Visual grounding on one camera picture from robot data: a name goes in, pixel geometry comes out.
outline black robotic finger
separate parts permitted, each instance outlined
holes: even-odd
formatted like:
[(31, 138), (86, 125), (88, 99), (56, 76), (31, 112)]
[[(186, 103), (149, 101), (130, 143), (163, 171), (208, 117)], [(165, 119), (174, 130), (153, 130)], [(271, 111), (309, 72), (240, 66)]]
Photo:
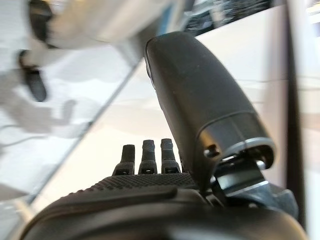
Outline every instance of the black robotic finger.
[(178, 174), (181, 173), (180, 167), (175, 159), (173, 144), (171, 139), (161, 140), (161, 173)]
[(115, 166), (112, 176), (135, 174), (135, 152), (135, 145), (123, 146), (121, 161)]
[(144, 140), (142, 145), (142, 158), (138, 174), (157, 174), (155, 157), (155, 143), (153, 140)]

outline black rubber cover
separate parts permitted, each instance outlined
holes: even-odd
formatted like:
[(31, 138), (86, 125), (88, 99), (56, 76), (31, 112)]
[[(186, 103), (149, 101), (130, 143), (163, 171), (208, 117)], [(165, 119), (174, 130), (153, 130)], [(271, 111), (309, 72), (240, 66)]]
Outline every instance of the black rubber cover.
[(158, 202), (39, 221), (23, 240), (306, 240), (289, 215)]
[(183, 167), (202, 190), (219, 162), (258, 147), (266, 168), (274, 143), (253, 106), (220, 61), (184, 32), (151, 39), (145, 49), (156, 90)]

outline black mechanical part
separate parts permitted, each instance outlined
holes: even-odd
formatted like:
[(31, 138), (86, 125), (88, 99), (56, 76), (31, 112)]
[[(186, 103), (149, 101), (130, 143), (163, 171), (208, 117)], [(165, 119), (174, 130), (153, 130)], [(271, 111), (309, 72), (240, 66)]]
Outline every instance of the black mechanical part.
[(48, 22), (53, 17), (47, 1), (30, 0), (29, 1), (29, 20), (34, 35), (42, 42), (47, 44)]
[(179, 164), (176, 162), (174, 154), (174, 145), (171, 139), (161, 140), (161, 173), (162, 174), (179, 174), (181, 173)]
[(226, 206), (256, 204), (297, 218), (299, 209), (293, 193), (269, 184), (256, 161), (250, 158), (245, 153), (233, 161), (222, 162), (211, 180), (213, 194)]
[(155, 142), (144, 140), (142, 145), (142, 158), (138, 174), (157, 174), (157, 163), (155, 157)]
[(18, 55), (18, 64), (21, 70), (22, 81), (27, 85), (37, 102), (44, 102), (47, 99), (46, 87), (38, 66), (27, 66), (24, 64), (24, 56), (27, 52), (28, 50), (22, 50)]
[[(121, 163), (133, 161), (134, 149), (123, 147)], [(152, 140), (142, 149), (142, 160), (154, 159)], [(174, 158), (170, 139), (161, 141), (161, 149), (164, 159)], [(301, 226), (284, 213), (291, 211), (285, 207), (290, 191), (261, 188), (268, 184), (257, 161), (245, 160), (249, 157), (244, 152), (224, 159), (211, 179), (225, 207), (209, 204), (215, 196), (201, 195), (188, 173), (113, 175), (47, 206), (20, 239), (306, 240)]]
[(135, 145), (124, 145), (121, 161), (115, 166), (112, 176), (135, 174), (135, 153)]
[(271, 167), (274, 142), (239, 85), (203, 44), (185, 32), (157, 36), (146, 45), (145, 61), (183, 167), (202, 191), (222, 159), (248, 149), (258, 148)]

